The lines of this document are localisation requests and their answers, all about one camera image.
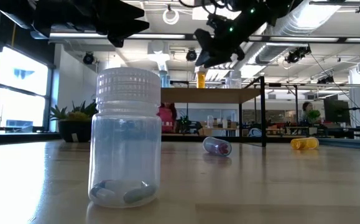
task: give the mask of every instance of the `green plant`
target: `green plant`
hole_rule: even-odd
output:
[[[89,116],[90,118],[93,117],[94,114],[98,113],[95,103],[95,100],[93,100],[92,103],[90,103],[88,106],[85,107],[86,101],[83,101],[80,106],[75,106],[74,102],[72,101],[73,110],[72,112],[82,112]]]
[[[51,107],[50,119],[52,121],[89,121],[94,114],[98,111],[96,109],[95,100],[90,103],[88,106],[85,106],[86,101],[83,101],[80,106],[75,106],[72,101],[73,110],[67,112],[67,107],[60,110],[57,105]]]
[[[316,119],[318,119],[321,116],[321,113],[318,110],[310,110],[310,112],[308,112],[307,116],[310,121],[315,121]]]
[[[62,110],[60,110],[57,105],[55,105],[55,107],[51,107],[50,119],[52,121],[63,120],[67,118],[67,107],[62,108]]]

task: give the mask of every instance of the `orange bottle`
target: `orange bottle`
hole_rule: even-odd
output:
[[[316,149],[319,146],[319,140],[314,137],[293,139],[290,145],[294,150]]]
[[[205,88],[205,78],[206,78],[206,72],[199,71],[197,73],[197,79],[198,79],[196,83],[197,88]]]

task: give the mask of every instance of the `computer screen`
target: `computer screen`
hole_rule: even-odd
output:
[[[341,100],[324,100],[325,120],[330,122],[350,123],[348,102]]]

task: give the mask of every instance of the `pink shirt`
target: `pink shirt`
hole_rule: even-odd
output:
[[[172,133],[174,132],[174,119],[172,111],[168,108],[161,107],[157,113],[162,120],[162,132],[163,133]]]

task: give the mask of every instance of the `plant pot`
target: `plant pot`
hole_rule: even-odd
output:
[[[318,132],[318,128],[308,128],[309,135],[316,134]]]
[[[66,142],[88,142],[91,139],[91,121],[59,121],[58,129]]]

